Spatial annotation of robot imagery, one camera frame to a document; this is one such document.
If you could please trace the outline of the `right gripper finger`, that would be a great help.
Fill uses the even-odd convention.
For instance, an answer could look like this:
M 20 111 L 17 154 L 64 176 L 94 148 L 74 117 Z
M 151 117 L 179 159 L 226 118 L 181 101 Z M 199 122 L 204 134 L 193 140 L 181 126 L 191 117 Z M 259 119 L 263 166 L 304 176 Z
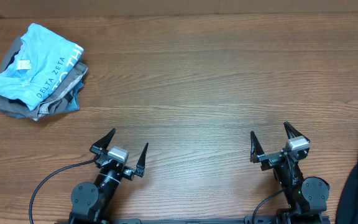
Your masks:
M 298 130 L 296 130 L 288 121 L 283 123 L 288 139 L 303 136 Z
M 259 143 L 259 140 L 257 139 L 257 136 L 253 131 L 250 132 L 250 141 L 251 141 L 251 151 L 250 156 L 251 157 L 260 157 L 264 156 L 264 150 L 262 149 L 262 146 Z

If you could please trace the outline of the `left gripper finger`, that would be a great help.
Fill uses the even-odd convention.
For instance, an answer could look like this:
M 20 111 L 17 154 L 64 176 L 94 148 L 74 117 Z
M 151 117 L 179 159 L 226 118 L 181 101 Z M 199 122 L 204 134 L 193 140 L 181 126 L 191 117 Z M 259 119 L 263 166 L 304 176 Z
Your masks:
M 113 128 L 112 130 L 110 130 L 110 132 L 107 133 L 107 135 L 105 135 L 104 137 L 102 137 L 101 139 L 96 141 L 93 144 L 93 147 L 97 147 L 97 148 L 101 148 L 101 149 L 107 149 L 108 146 L 109 146 L 109 143 L 111 142 L 111 139 L 113 138 L 115 133 L 116 133 L 116 129 Z
M 137 169 L 145 169 L 145 160 L 146 160 L 148 146 L 149 146 L 148 143 L 146 143 L 146 145 L 144 146 L 142 154 L 140 155 L 139 160 L 136 164 Z

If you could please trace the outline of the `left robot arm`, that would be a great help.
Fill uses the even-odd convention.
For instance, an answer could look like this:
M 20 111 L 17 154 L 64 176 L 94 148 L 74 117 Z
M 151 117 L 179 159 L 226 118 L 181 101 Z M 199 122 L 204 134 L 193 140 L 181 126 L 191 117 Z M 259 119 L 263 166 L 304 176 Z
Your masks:
M 122 179 L 132 181 L 143 177 L 148 144 L 144 146 L 135 168 L 126 165 L 129 153 L 114 146 L 108 148 L 116 130 L 112 129 L 90 147 L 95 154 L 94 163 L 100 169 L 94 182 L 82 182 L 71 193 L 72 209 L 68 223 L 109 223 L 104 217 Z

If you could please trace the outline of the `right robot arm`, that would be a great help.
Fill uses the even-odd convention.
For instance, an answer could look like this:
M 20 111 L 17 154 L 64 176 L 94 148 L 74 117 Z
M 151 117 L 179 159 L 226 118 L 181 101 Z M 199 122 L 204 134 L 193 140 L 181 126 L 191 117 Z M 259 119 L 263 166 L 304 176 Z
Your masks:
M 283 123 L 287 134 L 286 145 L 281 151 L 266 154 L 253 131 L 250 132 L 250 161 L 259 163 L 262 171 L 272 169 L 280 184 L 278 192 L 268 196 L 253 211 L 251 223 L 262 217 L 257 212 L 265 203 L 279 194 L 284 194 L 288 208 L 280 208 L 275 215 L 264 217 L 269 223 L 329 223 L 327 210 L 330 186 L 322 178 L 303 177 L 298 163 L 305 159 L 310 150 L 310 140 L 296 130 L 288 121 Z

